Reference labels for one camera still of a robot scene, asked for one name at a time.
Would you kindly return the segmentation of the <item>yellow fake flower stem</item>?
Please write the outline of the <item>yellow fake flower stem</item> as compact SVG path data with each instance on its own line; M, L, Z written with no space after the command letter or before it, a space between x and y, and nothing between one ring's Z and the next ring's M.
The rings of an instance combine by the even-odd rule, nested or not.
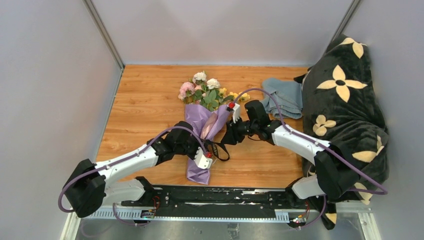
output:
M248 93L236 93L236 92L228 92L228 90L224 88L219 88L216 96L216 101L219 104L227 103L229 101L233 101L237 99L238 103L247 102L251 99L251 96Z

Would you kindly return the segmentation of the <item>pink wrapping paper sheet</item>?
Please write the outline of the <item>pink wrapping paper sheet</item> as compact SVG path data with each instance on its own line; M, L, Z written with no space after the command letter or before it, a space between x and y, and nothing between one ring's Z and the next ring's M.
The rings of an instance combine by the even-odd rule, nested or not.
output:
M205 143L206 150L222 161L228 161L230 154L226 146L220 142L215 142L214 138L225 126L230 112L227 105L223 104L215 111L209 111L199 104L187 104L184 107L184 119L193 127L194 133ZM186 170L188 180L208 185L210 183L211 172L209 169L198 168L193 160L188 161Z

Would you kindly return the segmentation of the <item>pink fake flower stem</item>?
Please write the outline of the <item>pink fake flower stem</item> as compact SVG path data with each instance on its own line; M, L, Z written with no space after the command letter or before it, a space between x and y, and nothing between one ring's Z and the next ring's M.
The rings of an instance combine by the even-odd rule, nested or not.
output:
M178 98L183 101L184 104L194 103L193 97L197 90L196 87L197 85L195 83L189 81L184 82L179 89Z

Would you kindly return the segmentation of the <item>white fake rose stem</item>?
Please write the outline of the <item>white fake rose stem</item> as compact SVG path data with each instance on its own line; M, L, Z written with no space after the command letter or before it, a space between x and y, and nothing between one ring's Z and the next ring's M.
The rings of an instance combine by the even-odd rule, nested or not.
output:
M207 79L204 71L195 73L191 82L194 84L193 103L211 112L217 110L224 99L220 82L215 78Z

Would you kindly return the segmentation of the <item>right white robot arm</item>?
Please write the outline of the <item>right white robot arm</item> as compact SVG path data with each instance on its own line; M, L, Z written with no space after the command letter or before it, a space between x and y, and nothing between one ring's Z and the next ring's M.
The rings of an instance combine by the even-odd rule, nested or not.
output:
M347 156L341 145L308 136L281 120L271 120L258 100L248 102L245 109L248 120L243 121L239 104L230 102L226 107L232 117L226 123L223 144L236 145L246 136L257 135L262 141L298 154L315 169L314 175L302 177L289 186L291 191L285 195L285 201L290 208L298 209L313 196L326 195L330 200L337 200L360 179L346 160L336 164L339 157Z

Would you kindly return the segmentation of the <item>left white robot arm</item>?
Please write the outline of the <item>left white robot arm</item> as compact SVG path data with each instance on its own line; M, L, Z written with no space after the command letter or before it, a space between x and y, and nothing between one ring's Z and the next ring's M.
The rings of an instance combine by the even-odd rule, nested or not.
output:
M172 160L176 155L188 156L201 169L209 169L212 164L205 143L189 123L180 121L126 154L99 162L80 161L59 194L58 207L65 213L75 212L79 218L85 218L102 206L127 201L149 206L159 201L154 187L144 177L122 179Z

